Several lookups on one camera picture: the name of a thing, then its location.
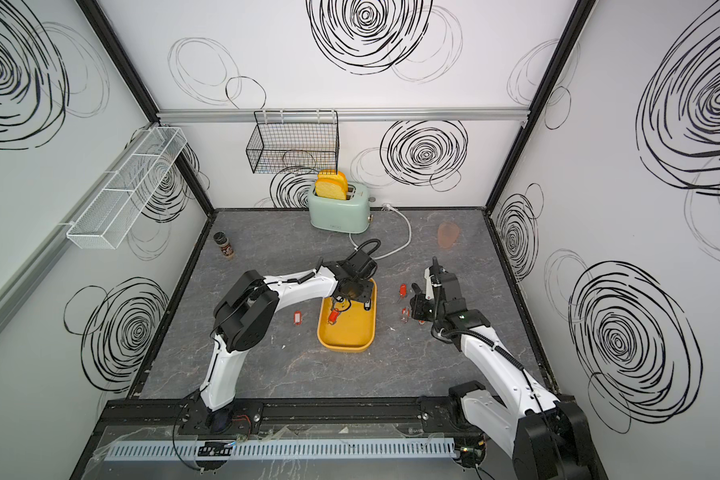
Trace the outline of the pile of tagged keys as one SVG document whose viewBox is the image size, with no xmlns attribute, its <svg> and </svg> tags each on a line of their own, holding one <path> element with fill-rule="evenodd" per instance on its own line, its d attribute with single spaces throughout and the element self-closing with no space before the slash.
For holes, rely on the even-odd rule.
<svg viewBox="0 0 720 480">
<path fill-rule="evenodd" d="M 335 325 L 339 316 L 348 311 L 352 307 L 352 301 L 344 297 L 332 297 L 330 311 L 328 315 L 328 324 Z"/>
</svg>

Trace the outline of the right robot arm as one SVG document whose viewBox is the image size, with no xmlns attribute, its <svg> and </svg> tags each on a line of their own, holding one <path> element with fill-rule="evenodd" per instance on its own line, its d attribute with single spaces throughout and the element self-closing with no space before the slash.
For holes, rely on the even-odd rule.
<svg viewBox="0 0 720 480">
<path fill-rule="evenodd" d="M 518 479 L 604 479 L 589 422 L 574 402 L 537 382 L 504 346 L 489 320 L 448 297 L 443 284 L 411 285 L 411 317 L 432 324 L 433 337 L 477 366 L 493 393 L 478 384 L 455 389 L 466 423 L 512 460 Z"/>
</svg>

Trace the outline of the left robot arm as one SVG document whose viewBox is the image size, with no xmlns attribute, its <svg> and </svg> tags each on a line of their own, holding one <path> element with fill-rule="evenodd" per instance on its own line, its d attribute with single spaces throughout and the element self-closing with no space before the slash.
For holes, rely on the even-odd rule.
<svg viewBox="0 0 720 480">
<path fill-rule="evenodd" d="M 199 387 L 208 411 L 234 400 L 246 355 L 264 339 L 277 312 L 312 299 L 360 300 L 370 292 L 376 269 L 375 263 L 357 269 L 339 261 L 287 275 L 245 272 L 213 311 L 213 352 Z"/>
</svg>

